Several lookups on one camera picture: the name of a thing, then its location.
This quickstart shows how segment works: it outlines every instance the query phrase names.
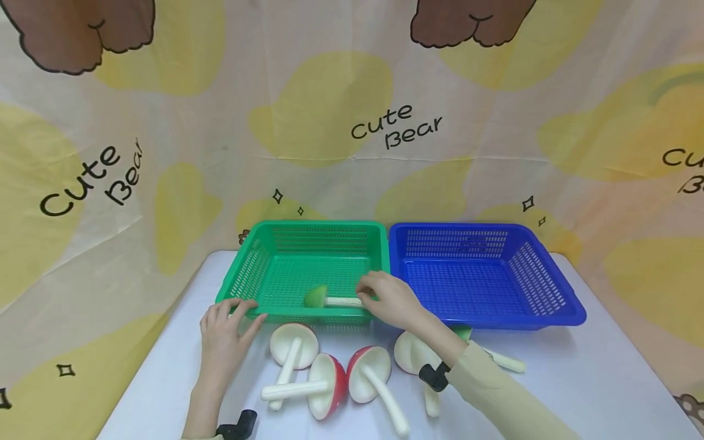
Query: white mushroom stem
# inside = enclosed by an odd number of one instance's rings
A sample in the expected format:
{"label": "white mushroom stem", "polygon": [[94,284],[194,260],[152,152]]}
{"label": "white mushroom stem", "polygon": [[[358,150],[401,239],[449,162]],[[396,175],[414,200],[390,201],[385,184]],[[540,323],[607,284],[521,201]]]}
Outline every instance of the white mushroom stem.
{"label": "white mushroom stem", "polygon": [[277,401],[291,397],[303,397],[311,394],[321,394],[331,392],[335,388],[334,382],[327,380],[315,380],[300,384],[282,384],[265,386],[262,389],[263,401]]}
{"label": "white mushroom stem", "polygon": [[367,379],[369,379],[369,382],[372,383],[374,388],[376,388],[382,398],[382,401],[384,402],[384,405],[386,405],[386,409],[389,411],[389,416],[391,416],[391,422],[394,424],[396,433],[401,437],[407,436],[410,432],[410,425],[408,424],[408,420],[403,414],[401,407],[398,406],[398,402],[396,402],[394,395],[391,394],[386,384],[377,377],[374,370],[366,365],[361,365],[361,367],[362,374],[364,374]]}
{"label": "white mushroom stem", "polygon": [[[411,359],[417,363],[415,368],[418,370],[425,364],[438,368],[438,365],[442,362],[440,357],[418,338],[413,339],[410,349],[412,351]],[[428,384],[423,382],[423,395],[425,397],[425,412],[430,417],[438,417],[440,415],[440,394],[433,391]]]}
{"label": "white mushroom stem", "polygon": [[354,307],[364,308],[362,301],[359,298],[330,298],[325,299],[327,307]]}
{"label": "white mushroom stem", "polygon": [[[294,373],[294,364],[298,361],[298,355],[301,352],[301,345],[303,340],[301,338],[295,338],[294,342],[289,348],[289,352],[286,354],[286,360],[284,365],[281,367],[281,372],[279,373],[279,378],[276,380],[277,385],[288,384],[291,381],[291,376]],[[284,404],[283,400],[271,401],[269,402],[269,408],[273,411],[278,411]]]}
{"label": "white mushroom stem", "polygon": [[440,394],[433,391],[433,389],[424,382],[423,392],[425,394],[425,412],[430,417],[438,417],[440,415]]}
{"label": "white mushroom stem", "polygon": [[481,349],[486,351],[489,356],[491,356],[491,358],[494,360],[494,362],[500,367],[504,367],[507,370],[515,371],[516,373],[522,373],[526,370],[526,365],[521,360],[509,358],[508,356],[505,356],[501,353],[491,351],[488,348],[481,347]]}

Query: finger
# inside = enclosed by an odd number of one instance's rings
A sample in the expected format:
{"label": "finger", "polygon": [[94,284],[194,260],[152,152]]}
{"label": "finger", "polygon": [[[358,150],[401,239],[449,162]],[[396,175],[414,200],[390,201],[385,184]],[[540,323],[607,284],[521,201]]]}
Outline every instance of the finger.
{"label": "finger", "polygon": [[232,312],[232,316],[230,316],[228,325],[231,325],[234,328],[239,328],[239,323],[242,321],[242,318],[244,317],[245,313],[247,313],[250,309],[257,307],[259,307],[259,304],[257,304],[257,302],[253,299],[242,301],[241,303],[239,303],[237,308],[234,309],[234,312]]}
{"label": "finger", "polygon": [[218,319],[218,310],[220,309],[220,304],[222,303],[213,304],[208,307],[208,312],[206,312],[205,316],[207,327],[210,327],[211,325],[215,324],[215,321]]}
{"label": "finger", "polygon": [[361,291],[364,291],[365,288],[376,291],[378,286],[379,286],[379,276],[377,275],[376,272],[369,272],[368,274],[364,275],[363,277],[361,277],[359,279],[359,283],[357,283],[356,291],[361,292]]}
{"label": "finger", "polygon": [[242,338],[240,340],[247,344],[247,346],[249,347],[252,344],[252,341],[254,341],[254,338],[256,337],[257,333],[259,333],[259,330],[261,330],[264,321],[266,321],[266,318],[268,317],[269,315],[267,313],[262,313],[261,315],[259,315],[254,320],[254,322],[252,322],[252,325],[249,326],[244,335],[242,335]]}
{"label": "finger", "polygon": [[222,300],[222,305],[218,311],[218,321],[226,321],[227,317],[230,315],[230,310],[232,310],[233,307],[237,307],[237,304],[241,302],[242,298],[228,298]]}
{"label": "finger", "polygon": [[358,292],[357,298],[362,301],[362,305],[369,311],[369,313],[374,316],[377,316],[377,312],[379,311],[379,307],[381,306],[381,304],[379,304],[379,301],[375,301],[369,294],[366,294],[365,292]]}

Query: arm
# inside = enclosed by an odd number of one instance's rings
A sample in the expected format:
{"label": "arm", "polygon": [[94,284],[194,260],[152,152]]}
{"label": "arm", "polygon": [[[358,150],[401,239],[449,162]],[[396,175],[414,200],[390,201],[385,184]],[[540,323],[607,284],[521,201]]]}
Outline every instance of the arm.
{"label": "arm", "polygon": [[448,382],[480,410],[506,440],[579,437],[525,387],[499,368],[474,342],[465,343],[435,316],[415,321],[411,333],[451,368]]}
{"label": "arm", "polygon": [[184,439],[222,440],[222,436],[215,437],[215,431],[223,397],[222,390],[208,390],[207,385],[196,384],[191,392],[191,403],[183,429]]}
{"label": "arm", "polygon": [[[237,308],[230,315],[233,307]],[[257,307],[255,301],[230,298],[211,306],[203,316],[201,371],[191,392],[182,435],[184,439],[222,440],[220,435],[215,437],[215,431],[218,429],[218,415],[225,390],[266,319],[266,314],[259,315],[245,334],[239,336],[239,323],[253,307]]]}
{"label": "arm", "polygon": [[506,440],[578,439],[484,350],[464,342],[425,310],[404,281],[384,272],[370,272],[360,280],[357,293],[374,316],[425,342],[450,367],[446,377],[462,398],[480,410]]}

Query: child's hand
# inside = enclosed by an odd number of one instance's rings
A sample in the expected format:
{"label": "child's hand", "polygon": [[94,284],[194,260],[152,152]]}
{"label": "child's hand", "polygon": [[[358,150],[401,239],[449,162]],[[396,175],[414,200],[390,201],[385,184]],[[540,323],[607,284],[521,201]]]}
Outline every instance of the child's hand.
{"label": "child's hand", "polygon": [[429,315],[406,282],[385,272],[369,272],[360,279],[356,291],[372,315],[400,329],[411,330]]}
{"label": "child's hand", "polygon": [[[232,315],[230,310],[237,307]],[[249,346],[259,332],[267,315],[259,315],[245,334],[237,329],[244,314],[258,307],[256,301],[230,298],[210,306],[201,320],[203,352],[198,383],[211,392],[224,393],[239,370]]]}

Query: mushroom stem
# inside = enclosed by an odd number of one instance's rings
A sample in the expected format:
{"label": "mushroom stem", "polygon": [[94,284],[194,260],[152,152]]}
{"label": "mushroom stem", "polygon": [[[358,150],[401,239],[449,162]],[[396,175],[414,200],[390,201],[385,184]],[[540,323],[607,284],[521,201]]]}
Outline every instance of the mushroom stem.
{"label": "mushroom stem", "polygon": [[516,373],[525,372],[526,365],[522,360],[509,358],[508,356],[505,356],[501,353],[491,351],[488,348],[484,348],[481,346],[480,346],[480,348],[482,350],[486,351],[498,366],[504,367],[507,370],[515,371]]}
{"label": "mushroom stem", "polygon": [[440,394],[433,391],[428,384],[423,384],[423,392],[425,394],[425,412],[430,417],[438,417],[440,415]]}
{"label": "mushroom stem", "polygon": [[394,395],[391,394],[386,384],[377,377],[377,375],[374,373],[374,370],[372,370],[366,365],[361,365],[361,367],[362,374],[364,374],[367,379],[369,379],[369,382],[372,383],[374,388],[377,389],[377,392],[381,396],[384,405],[386,405],[386,409],[389,411],[389,416],[391,417],[391,422],[394,424],[396,433],[401,437],[407,436],[410,432],[410,426],[405,415],[403,415],[401,407],[398,406],[398,402],[396,402]]}
{"label": "mushroom stem", "polygon": [[325,305],[327,307],[354,307],[354,308],[364,308],[362,301],[359,298],[331,298],[327,297],[325,299]]}
{"label": "mushroom stem", "polygon": [[315,380],[300,384],[281,384],[265,386],[262,389],[261,398],[263,401],[277,401],[291,397],[302,397],[310,394],[319,394],[332,391],[335,387],[333,382],[327,380]]}
{"label": "mushroom stem", "polygon": [[[281,372],[279,373],[279,378],[276,380],[277,385],[288,384],[291,381],[291,376],[294,373],[294,363],[296,363],[298,354],[301,351],[301,345],[303,340],[301,338],[295,338],[294,342],[289,348],[289,352],[286,354],[286,360],[284,365],[281,367]],[[283,400],[271,401],[269,402],[269,408],[273,411],[278,411],[284,404]]]}

